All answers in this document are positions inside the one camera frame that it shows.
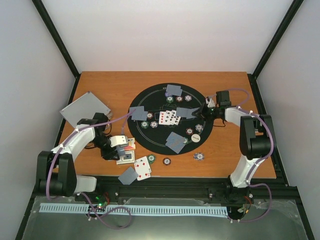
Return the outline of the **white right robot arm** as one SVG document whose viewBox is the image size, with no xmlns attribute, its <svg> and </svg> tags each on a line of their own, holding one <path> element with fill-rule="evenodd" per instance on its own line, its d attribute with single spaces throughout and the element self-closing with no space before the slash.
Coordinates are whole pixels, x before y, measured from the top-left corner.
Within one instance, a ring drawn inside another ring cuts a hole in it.
<svg viewBox="0 0 320 240">
<path fill-rule="evenodd" d="M 251 179 L 263 161 L 269 158 L 276 146 L 273 122 L 270 115 L 258 115 L 237 107 L 208 107 L 203 104 L 192 112 L 204 120 L 221 119 L 239 127 L 240 159 L 228 176 L 221 192 L 227 203 L 241 203 L 249 194 Z"/>
</svg>

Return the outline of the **nine of diamonds card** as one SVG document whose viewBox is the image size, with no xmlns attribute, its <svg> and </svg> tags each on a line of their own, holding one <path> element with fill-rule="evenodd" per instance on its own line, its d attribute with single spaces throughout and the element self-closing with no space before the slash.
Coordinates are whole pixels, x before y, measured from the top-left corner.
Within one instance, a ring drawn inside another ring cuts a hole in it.
<svg viewBox="0 0 320 240">
<path fill-rule="evenodd" d="M 158 124 L 159 125 L 168 125 L 168 119 L 166 118 L 167 113 L 165 111 L 161 111 L 159 113 Z"/>
</svg>

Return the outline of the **four of diamonds card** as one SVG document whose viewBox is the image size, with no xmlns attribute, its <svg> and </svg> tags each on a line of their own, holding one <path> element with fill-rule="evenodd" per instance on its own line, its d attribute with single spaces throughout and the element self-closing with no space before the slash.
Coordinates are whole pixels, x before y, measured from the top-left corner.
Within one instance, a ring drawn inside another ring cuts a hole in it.
<svg viewBox="0 0 320 240">
<path fill-rule="evenodd" d="M 146 156 L 136 159 L 134 169 L 137 173 L 137 180 L 142 181 L 151 177 L 151 167 Z"/>
</svg>

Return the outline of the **blue poker chip stack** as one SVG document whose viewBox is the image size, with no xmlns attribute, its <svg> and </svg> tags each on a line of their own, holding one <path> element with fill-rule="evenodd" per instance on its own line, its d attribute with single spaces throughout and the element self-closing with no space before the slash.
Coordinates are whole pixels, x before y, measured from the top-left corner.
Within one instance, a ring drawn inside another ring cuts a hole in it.
<svg viewBox="0 0 320 240">
<path fill-rule="evenodd" d="M 193 155 L 193 158 L 196 160 L 196 161 L 203 161 L 205 159 L 205 155 L 201 152 L 197 152 Z"/>
</svg>

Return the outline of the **seat card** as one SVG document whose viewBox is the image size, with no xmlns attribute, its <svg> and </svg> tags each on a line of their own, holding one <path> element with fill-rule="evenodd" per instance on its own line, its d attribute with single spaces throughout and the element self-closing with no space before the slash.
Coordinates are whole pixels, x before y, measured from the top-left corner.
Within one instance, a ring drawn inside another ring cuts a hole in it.
<svg viewBox="0 0 320 240">
<path fill-rule="evenodd" d="M 169 90 L 169 91 L 167 91 L 167 89 L 166 89 L 166 92 L 169 93 L 172 96 L 180 97 L 182 95 L 183 90 L 182 90 L 182 88 L 181 89 L 175 89 L 175 90 Z"/>
<path fill-rule="evenodd" d="M 183 144 L 184 142 L 185 142 L 185 137 L 172 131 L 167 137 L 165 145 L 169 146 L 169 145 L 175 145 L 175 144 Z"/>
<path fill-rule="evenodd" d="M 168 148 L 170 148 L 176 154 L 179 154 L 180 151 L 185 146 L 185 138 L 172 138 L 171 140 L 167 141 L 165 144 Z"/>
<path fill-rule="evenodd" d="M 173 85 L 173 84 L 168 84 L 167 86 L 166 86 L 166 90 L 167 91 L 173 91 L 173 90 L 179 90 L 179 89 L 181 89 L 181 86 L 180 85 Z"/>
<path fill-rule="evenodd" d="M 148 112 L 147 111 L 134 111 L 131 115 L 131 119 L 133 121 L 146 121 L 148 118 Z"/>
</svg>

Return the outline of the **blue backed card deck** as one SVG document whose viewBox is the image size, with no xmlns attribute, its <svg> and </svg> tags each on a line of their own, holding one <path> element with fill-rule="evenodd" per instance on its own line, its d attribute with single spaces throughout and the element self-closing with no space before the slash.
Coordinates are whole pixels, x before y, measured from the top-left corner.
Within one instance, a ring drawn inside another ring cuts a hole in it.
<svg viewBox="0 0 320 240">
<path fill-rule="evenodd" d="M 121 146 L 117 145 L 116 146 L 116 151 L 117 151 L 117 154 L 118 154 L 119 158 L 121 158 L 121 157 L 126 155 L 124 147 L 121 147 Z"/>
</svg>

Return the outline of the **dealt blue backed card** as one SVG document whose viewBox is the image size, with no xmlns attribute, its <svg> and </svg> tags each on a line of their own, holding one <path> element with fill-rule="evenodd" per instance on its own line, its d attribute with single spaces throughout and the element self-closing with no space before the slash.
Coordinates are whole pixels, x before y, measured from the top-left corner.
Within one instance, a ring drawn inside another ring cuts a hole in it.
<svg viewBox="0 0 320 240">
<path fill-rule="evenodd" d="M 132 117 L 135 115 L 137 115 L 137 116 L 143 115 L 145 113 L 144 106 L 130 107 L 129 112 L 131 113 Z"/>
</svg>

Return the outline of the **green chip seat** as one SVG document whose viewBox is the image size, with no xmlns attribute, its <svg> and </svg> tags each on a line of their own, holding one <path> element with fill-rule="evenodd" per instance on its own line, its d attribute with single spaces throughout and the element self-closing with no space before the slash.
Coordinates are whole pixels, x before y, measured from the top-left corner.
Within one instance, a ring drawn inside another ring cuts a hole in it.
<svg viewBox="0 0 320 240">
<path fill-rule="evenodd" d="M 189 139 L 185 137 L 183 143 L 184 143 L 184 144 L 187 144 L 188 141 L 189 141 Z"/>
<path fill-rule="evenodd" d="M 167 98 L 166 98 L 166 102 L 167 103 L 172 103 L 174 101 L 174 98 L 172 97 L 172 96 L 168 96 Z"/>
<path fill-rule="evenodd" d="M 147 121 L 143 121 L 143 122 L 141 123 L 141 127 L 142 127 L 143 129 L 147 129 L 147 128 L 149 127 L 149 123 L 148 123 Z"/>
</svg>

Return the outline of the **green chip top seat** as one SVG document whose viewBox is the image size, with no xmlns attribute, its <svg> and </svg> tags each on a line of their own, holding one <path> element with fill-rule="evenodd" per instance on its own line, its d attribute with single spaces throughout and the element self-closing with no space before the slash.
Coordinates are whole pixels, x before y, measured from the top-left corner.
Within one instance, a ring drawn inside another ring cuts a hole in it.
<svg viewBox="0 0 320 240">
<path fill-rule="evenodd" d="M 172 97 L 172 96 L 168 96 L 167 98 L 166 98 L 166 102 L 167 103 L 172 103 L 174 101 L 174 98 Z"/>
</svg>

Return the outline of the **orange chip top seat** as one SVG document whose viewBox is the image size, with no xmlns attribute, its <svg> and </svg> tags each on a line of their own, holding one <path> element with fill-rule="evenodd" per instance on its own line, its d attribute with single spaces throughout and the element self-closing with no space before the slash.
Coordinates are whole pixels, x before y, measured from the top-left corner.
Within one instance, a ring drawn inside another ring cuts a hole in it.
<svg viewBox="0 0 320 240">
<path fill-rule="evenodd" d="M 177 102 L 182 102 L 182 101 L 183 101 L 183 98 L 182 98 L 181 96 L 177 96 L 177 97 L 176 97 L 176 101 L 177 101 Z"/>
</svg>

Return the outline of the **orange poker chip stack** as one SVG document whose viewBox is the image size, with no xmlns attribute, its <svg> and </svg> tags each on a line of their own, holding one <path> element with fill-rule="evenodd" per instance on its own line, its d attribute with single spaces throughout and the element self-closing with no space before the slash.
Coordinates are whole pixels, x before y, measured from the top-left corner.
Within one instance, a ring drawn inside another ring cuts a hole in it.
<svg viewBox="0 0 320 240">
<path fill-rule="evenodd" d="M 171 159 L 168 158 L 168 157 L 165 157 L 163 160 L 162 160 L 162 163 L 166 166 L 170 165 L 171 164 Z"/>
</svg>

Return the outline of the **clubs community card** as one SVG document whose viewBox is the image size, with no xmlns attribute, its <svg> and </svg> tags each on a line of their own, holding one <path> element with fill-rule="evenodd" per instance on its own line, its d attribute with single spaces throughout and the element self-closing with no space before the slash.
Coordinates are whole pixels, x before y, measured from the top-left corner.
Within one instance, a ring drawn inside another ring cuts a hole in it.
<svg viewBox="0 0 320 240">
<path fill-rule="evenodd" d="M 164 124 L 165 125 L 174 125 L 176 122 L 176 111 L 175 110 L 166 110 L 164 115 Z"/>
</svg>

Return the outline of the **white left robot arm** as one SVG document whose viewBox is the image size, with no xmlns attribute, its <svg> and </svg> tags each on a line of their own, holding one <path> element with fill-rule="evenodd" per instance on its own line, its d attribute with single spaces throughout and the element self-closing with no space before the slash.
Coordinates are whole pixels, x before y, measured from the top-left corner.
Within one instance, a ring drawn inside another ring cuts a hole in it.
<svg viewBox="0 0 320 240">
<path fill-rule="evenodd" d="M 109 120 L 99 112 L 92 119 L 82 118 L 62 143 L 50 151 L 41 151 L 37 157 L 35 192 L 46 195 L 48 200 L 82 192 L 92 201 L 101 200 L 104 188 L 97 184 L 96 177 L 78 175 L 75 161 L 89 143 L 100 149 L 104 160 L 119 160 L 117 147 L 112 145 L 111 136 L 105 133 L 106 126 L 118 120 Z"/>
</svg>

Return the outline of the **orange chip seat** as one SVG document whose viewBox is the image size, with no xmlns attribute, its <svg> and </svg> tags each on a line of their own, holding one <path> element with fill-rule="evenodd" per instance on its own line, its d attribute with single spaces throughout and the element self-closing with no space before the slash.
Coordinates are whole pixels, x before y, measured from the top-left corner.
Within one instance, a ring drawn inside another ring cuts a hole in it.
<svg viewBox="0 0 320 240">
<path fill-rule="evenodd" d="M 182 102 L 182 101 L 183 101 L 183 98 L 182 98 L 181 96 L 177 96 L 177 97 L 176 97 L 176 101 L 177 101 L 177 102 Z"/>
<path fill-rule="evenodd" d="M 191 129 L 191 128 L 187 128 L 187 129 L 186 129 L 186 133 L 187 133 L 188 135 L 192 135 L 192 134 L 194 133 L 194 131 L 193 131 L 193 129 Z"/>
</svg>

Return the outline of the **green poker chip stack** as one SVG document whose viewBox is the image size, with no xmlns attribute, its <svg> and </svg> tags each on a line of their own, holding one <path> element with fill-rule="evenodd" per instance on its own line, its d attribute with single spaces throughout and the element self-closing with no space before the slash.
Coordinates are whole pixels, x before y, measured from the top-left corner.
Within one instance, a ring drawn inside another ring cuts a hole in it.
<svg viewBox="0 0 320 240">
<path fill-rule="evenodd" d="M 155 162 L 155 160 L 156 160 L 156 156 L 153 155 L 153 154 L 149 154 L 149 155 L 147 156 L 147 160 L 148 160 L 148 162 L 149 162 L 150 164 L 153 164 L 153 163 Z"/>
</svg>

